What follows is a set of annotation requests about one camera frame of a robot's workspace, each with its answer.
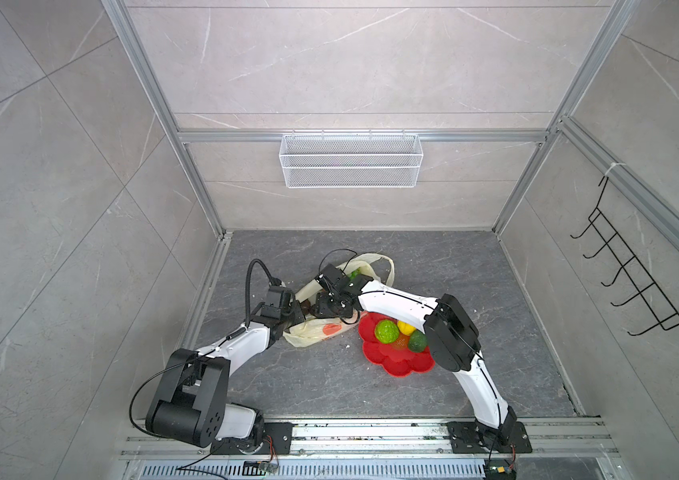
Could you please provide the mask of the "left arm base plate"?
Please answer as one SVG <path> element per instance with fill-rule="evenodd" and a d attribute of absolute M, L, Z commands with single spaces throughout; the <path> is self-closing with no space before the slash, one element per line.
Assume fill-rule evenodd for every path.
<path fill-rule="evenodd" d="M 265 422 L 253 439 L 226 438 L 210 446 L 214 455 L 287 455 L 291 450 L 294 424 Z"/>

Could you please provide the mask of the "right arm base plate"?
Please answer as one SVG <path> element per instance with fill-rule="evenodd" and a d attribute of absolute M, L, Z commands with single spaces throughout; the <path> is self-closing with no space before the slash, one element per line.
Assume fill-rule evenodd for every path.
<path fill-rule="evenodd" d="M 451 421 L 445 426 L 454 454 L 533 452 L 529 434 L 525 426 L 517 420 L 509 419 L 499 429 L 489 428 L 474 421 Z"/>

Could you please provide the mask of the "red flower-shaped plastic bowl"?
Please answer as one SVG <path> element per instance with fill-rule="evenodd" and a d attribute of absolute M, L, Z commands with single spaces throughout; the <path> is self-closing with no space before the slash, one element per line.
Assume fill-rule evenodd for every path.
<path fill-rule="evenodd" d="M 381 366 L 387 374 L 403 378 L 411 373 L 427 373 L 435 368 L 435 360 L 429 348 L 423 353 L 413 353 L 407 348 L 409 336 L 399 335 L 399 339 L 391 344 L 380 344 L 375 339 L 375 325 L 381 320 L 397 320 L 378 314 L 363 313 L 359 323 L 359 336 L 363 340 L 363 355 L 369 362 Z"/>

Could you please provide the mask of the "green custard apple fake fruit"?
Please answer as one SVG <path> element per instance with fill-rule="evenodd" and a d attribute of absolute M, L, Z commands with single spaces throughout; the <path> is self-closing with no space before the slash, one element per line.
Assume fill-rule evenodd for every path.
<path fill-rule="evenodd" d="M 393 320 L 385 319 L 375 325 L 373 334 L 380 344 L 391 344 L 399 339 L 401 332 Z"/>

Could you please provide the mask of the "yellow bell pepper fake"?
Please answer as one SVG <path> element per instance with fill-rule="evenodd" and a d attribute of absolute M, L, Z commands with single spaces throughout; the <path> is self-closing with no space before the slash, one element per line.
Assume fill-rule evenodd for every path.
<path fill-rule="evenodd" d="M 411 336 L 413 335 L 413 332 L 417 330 L 415 326 L 409 325 L 402 321 L 397 321 L 397 328 L 399 328 L 399 332 L 405 336 Z"/>

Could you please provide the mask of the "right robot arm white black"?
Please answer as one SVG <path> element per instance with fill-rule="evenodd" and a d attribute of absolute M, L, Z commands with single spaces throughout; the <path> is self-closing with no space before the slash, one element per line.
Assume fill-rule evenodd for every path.
<path fill-rule="evenodd" d="M 517 414 L 495 386 L 481 354 L 479 330 L 457 298 L 403 292 L 365 274 L 351 277 L 333 265 L 327 265 L 315 281 L 323 290 L 317 304 L 334 316 L 345 317 L 355 311 L 377 313 L 423 333 L 431 358 L 455 374 L 469 398 L 481 443 L 500 452 L 511 447 Z"/>

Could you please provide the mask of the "cream plastic bag fruit print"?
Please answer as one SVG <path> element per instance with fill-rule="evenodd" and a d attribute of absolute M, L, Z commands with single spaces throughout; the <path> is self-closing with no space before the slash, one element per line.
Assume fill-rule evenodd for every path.
<path fill-rule="evenodd" d="M 350 280 L 363 274 L 381 281 L 385 286 L 395 282 L 395 262 L 386 255 L 363 253 L 339 264 L 338 269 Z M 335 300 L 316 280 L 306 284 L 296 294 L 299 302 L 299 322 L 283 333 L 283 338 L 293 347 L 305 348 L 349 331 L 365 316 L 353 307 L 351 300 Z"/>

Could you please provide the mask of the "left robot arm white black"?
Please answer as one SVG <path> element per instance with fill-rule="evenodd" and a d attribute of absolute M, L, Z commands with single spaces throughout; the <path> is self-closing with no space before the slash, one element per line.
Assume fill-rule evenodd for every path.
<path fill-rule="evenodd" d="M 229 442 L 255 452 L 264 442 L 263 414 L 227 400 L 230 376 L 303 321 L 294 293 L 274 286 L 253 316 L 221 340 L 173 352 L 156 376 L 144 430 L 201 448 Z"/>

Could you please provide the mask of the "dark green fake fruit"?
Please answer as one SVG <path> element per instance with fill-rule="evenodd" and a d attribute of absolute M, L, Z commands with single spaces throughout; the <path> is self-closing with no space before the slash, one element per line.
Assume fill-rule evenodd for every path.
<path fill-rule="evenodd" d="M 407 348 L 409 348 L 410 352 L 423 353 L 427 350 L 427 346 L 429 346 L 427 343 L 427 336 L 425 336 L 423 332 L 415 330 L 411 333 L 411 336 L 409 336 L 409 343 L 407 343 Z"/>

